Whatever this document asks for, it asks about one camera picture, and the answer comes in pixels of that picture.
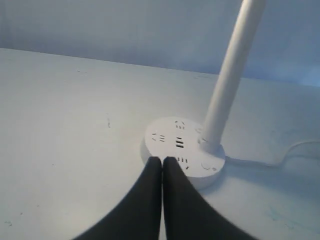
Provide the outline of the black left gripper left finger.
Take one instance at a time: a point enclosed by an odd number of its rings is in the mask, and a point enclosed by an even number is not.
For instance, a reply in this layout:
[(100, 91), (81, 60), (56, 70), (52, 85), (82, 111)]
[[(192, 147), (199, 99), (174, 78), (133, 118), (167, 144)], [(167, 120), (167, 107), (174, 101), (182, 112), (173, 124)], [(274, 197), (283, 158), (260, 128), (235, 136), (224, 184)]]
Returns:
[(150, 157), (125, 197), (76, 240), (157, 240), (162, 214), (162, 162)]

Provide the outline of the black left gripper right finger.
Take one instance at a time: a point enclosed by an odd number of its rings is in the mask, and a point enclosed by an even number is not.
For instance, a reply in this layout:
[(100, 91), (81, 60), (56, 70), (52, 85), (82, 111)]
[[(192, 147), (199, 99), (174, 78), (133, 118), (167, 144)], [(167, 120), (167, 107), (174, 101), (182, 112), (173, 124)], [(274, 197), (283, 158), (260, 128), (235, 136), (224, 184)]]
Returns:
[(174, 157), (162, 167), (165, 234), (168, 240), (254, 240), (199, 194)]

